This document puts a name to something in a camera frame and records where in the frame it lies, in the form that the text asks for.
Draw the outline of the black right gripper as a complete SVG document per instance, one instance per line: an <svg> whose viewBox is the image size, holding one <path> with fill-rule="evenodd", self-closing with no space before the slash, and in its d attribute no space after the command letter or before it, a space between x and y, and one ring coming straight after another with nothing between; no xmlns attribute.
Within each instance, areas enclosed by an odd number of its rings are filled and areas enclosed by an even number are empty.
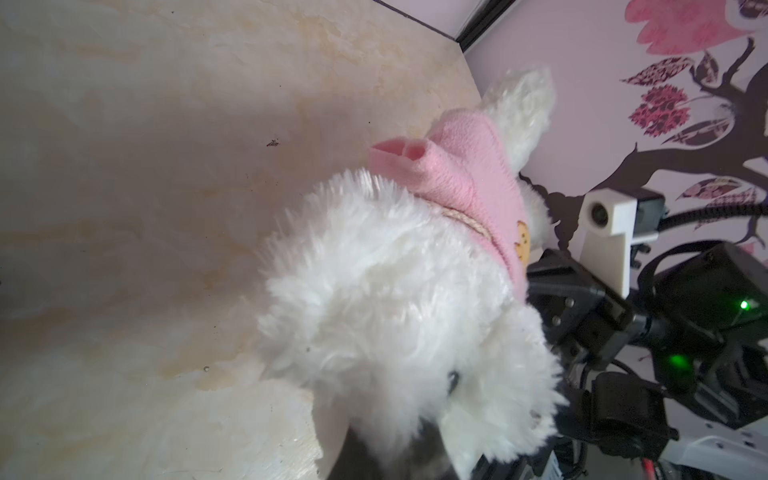
<svg viewBox="0 0 768 480"><path fill-rule="evenodd" d="M570 254L546 249L527 269L528 300L566 369L605 369L636 333L636 311Z"/></svg>

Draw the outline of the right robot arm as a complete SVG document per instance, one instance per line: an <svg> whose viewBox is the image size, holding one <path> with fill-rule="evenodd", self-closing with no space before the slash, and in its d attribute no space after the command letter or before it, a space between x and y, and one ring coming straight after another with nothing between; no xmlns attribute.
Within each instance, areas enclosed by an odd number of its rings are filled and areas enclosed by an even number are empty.
<svg viewBox="0 0 768 480"><path fill-rule="evenodd" d="M567 371L562 437L727 479L767 475L767 270L730 242L673 249L622 297L561 251L529 298Z"/></svg>

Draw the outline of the white teddy bear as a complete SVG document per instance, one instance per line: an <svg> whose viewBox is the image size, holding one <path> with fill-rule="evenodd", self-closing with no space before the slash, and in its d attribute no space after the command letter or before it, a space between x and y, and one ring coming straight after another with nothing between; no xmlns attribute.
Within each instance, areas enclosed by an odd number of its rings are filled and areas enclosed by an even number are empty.
<svg viewBox="0 0 768 480"><path fill-rule="evenodd" d="M519 174L555 99L550 71L529 68L467 108L489 116L521 187L528 266L550 217ZM264 374L345 417L330 478L466 479L480 459L512 462L556 434L562 367L541 315L446 208L373 174L368 161L288 210L265 253L256 317Z"/></svg>

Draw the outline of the pink teddy hoodie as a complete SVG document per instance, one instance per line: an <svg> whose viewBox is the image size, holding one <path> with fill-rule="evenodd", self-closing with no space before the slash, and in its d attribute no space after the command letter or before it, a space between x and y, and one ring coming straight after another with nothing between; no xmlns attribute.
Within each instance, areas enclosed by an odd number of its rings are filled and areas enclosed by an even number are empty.
<svg viewBox="0 0 768 480"><path fill-rule="evenodd" d="M423 138L380 142L369 152L369 169L474 229L476 240L504 264L515 298L527 299L531 219L488 115L452 110Z"/></svg>

